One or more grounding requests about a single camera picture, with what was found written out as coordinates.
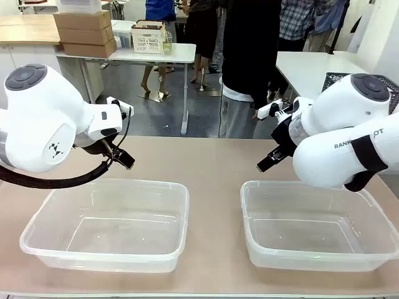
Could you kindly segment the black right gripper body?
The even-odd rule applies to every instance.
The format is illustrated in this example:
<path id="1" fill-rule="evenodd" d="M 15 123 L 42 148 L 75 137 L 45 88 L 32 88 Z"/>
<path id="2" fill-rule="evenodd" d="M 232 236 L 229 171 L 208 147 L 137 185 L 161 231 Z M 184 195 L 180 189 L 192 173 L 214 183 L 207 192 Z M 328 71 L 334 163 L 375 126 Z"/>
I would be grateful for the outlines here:
<path id="1" fill-rule="evenodd" d="M 291 121 L 292 117 L 288 116 L 271 133 L 272 138 L 278 144 L 276 151 L 280 156 L 293 156 L 297 148 L 297 145 L 293 142 L 289 134 Z"/>

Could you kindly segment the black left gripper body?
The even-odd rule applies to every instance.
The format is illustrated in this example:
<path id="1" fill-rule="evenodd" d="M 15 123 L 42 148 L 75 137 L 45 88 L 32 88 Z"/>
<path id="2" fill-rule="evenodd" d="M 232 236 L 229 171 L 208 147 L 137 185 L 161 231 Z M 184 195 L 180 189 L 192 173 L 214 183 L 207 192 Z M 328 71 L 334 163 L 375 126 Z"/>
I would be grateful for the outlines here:
<path id="1" fill-rule="evenodd" d="M 103 156 L 106 156 L 108 158 L 110 158 L 111 153 L 113 153 L 116 155 L 116 157 L 119 158 L 124 153 L 124 150 L 117 148 L 117 146 L 113 144 L 113 141 L 117 136 L 118 133 L 114 133 L 106 137 L 101 137 L 100 140 L 95 141 L 89 136 L 81 133 L 76 136 L 73 147 L 82 148 L 88 154 L 102 154 Z"/>

